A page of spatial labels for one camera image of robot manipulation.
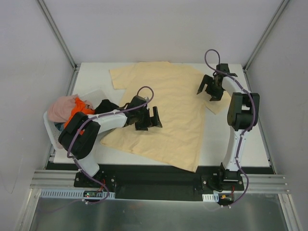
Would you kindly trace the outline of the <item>cream yellow t shirt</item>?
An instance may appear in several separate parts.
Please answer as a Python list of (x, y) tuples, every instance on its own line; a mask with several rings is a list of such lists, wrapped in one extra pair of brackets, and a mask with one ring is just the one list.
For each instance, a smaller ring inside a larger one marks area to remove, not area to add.
[(116, 90), (124, 89), (121, 103), (136, 94), (151, 98), (156, 106), (161, 128), (137, 131), (133, 126), (117, 128), (100, 143), (127, 153), (144, 156), (187, 171), (199, 164), (205, 127), (205, 111), (218, 114), (229, 107), (231, 98), (224, 93), (212, 102), (205, 92), (198, 93), (204, 74), (190, 65), (169, 62), (142, 62), (111, 69)]

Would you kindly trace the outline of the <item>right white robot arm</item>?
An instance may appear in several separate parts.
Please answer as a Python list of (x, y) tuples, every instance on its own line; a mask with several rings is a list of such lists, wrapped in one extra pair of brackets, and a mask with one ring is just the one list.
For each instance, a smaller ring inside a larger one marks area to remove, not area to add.
[(228, 64), (217, 64), (213, 76), (204, 75), (197, 91), (210, 95), (210, 102), (222, 100), (223, 93), (231, 96), (227, 113), (230, 138), (224, 160), (218, 173), (207, 180), (207, 186), (217, 191), (227, 190), (242, 180), (241, 159), (248, 133), (258, 122), (260, 95), (246, 90), (230, 73)]

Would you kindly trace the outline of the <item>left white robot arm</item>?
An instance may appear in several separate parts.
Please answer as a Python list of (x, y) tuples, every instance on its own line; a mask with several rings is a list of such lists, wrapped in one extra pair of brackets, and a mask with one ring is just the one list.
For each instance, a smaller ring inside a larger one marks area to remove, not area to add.
[(100, 167), (92, 154), (99, 134), (130, 125), (134, 125), (137, 131), (163, 127), (156, 106), (153, 107), (153, 116), (150, 116), (150, 109), (147, 106), (149, 101), (136, 95), (124, 107), (112, 105), (105, 113), (87, 115), (84, 112), (77, 112), (73, 115), (61, 132), (58, 142), (67, 151), (68, 157), (84, 171), (85, 182), (89, 186), (97, 187), (102, 181), (102, 176), (98, 173)]

